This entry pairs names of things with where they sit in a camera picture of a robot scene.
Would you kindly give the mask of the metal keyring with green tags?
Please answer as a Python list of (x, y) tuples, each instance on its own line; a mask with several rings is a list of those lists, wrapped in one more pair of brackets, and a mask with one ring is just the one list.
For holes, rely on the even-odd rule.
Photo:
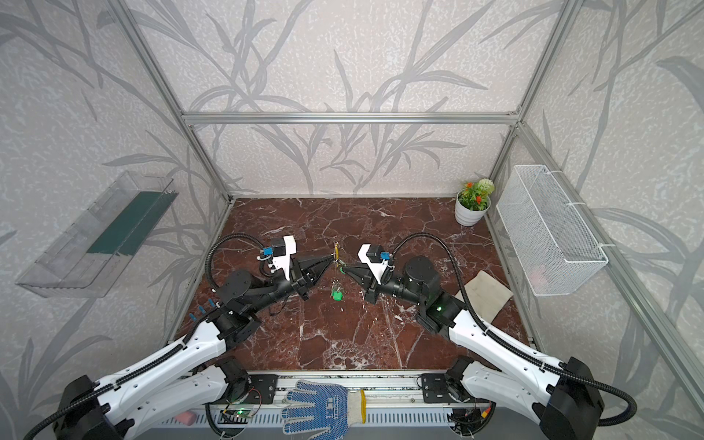
[(336, 302), (341, 302), (344, 299), (345, 290), (341, 280), (337, 278), (337, 273), (343, 273), (345, 264), (340, 258), (340, 245), (338, 242), (335, 242), (334, 247), (334, 265), (336, 275), (334, 276), (331, 284), (331, 298)]

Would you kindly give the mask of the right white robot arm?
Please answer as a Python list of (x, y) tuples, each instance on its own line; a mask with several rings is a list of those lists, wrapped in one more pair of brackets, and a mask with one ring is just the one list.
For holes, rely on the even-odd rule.
[(624, 424), (637, 413), (627, 392), (596, 381), (590, 368), (571, 357), (563, 362), (498, 330), (482, 319), (469, 295), (447, 293), (431, 260), (416, 256), (401, 271), (394, 252), (380, 245), (360, 247), (359, 263), (341, 271), (361, 286), (367, 302), (381, 295), (416, 305), (416, 320), (487, 360), (469, 361), (458, 377), (461, 399), (486, 399), (536, 423), (548, 439), (590, 439), (597, 428)]

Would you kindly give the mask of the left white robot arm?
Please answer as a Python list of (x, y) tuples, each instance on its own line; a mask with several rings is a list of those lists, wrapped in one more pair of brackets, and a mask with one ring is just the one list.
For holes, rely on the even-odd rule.
[[(254, 244), (260, 254), (260, 276), (246, 269), (215, 281), (216, 251), (232, 239)], [(256, 333), (259, 312), (296, 294), (306, 300), (334, 262), (332, 255), (299, 260), (293, 236), (264, 246), (254, 236), (235, 233), (208, 251), (205, 275), (216, 305), (188, 332), (141, 361), (97, 381), (87, 376), (71, 382), (58, 410), (29, 429), (27, 439), (51, 428), (59, 439), (133, 439), (152, 425), (201, 404), (227, 396), (245, 397), (249, 374), (223, 355)]]

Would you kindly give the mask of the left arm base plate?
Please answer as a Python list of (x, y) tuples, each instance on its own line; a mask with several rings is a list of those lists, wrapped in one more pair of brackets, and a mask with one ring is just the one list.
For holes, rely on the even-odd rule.
[(236, 385), (232, 392), (235, 403), (252, 405), (273, 404), (279, 376), (275, 374), (250, 375), (242, 385)]

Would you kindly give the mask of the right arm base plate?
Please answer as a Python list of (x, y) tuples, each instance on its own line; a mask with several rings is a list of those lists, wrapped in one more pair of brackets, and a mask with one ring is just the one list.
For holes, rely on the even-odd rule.
[(418, 379), (424, 403), (474, 403), (461, 381), (445, 373), (425, 373)]

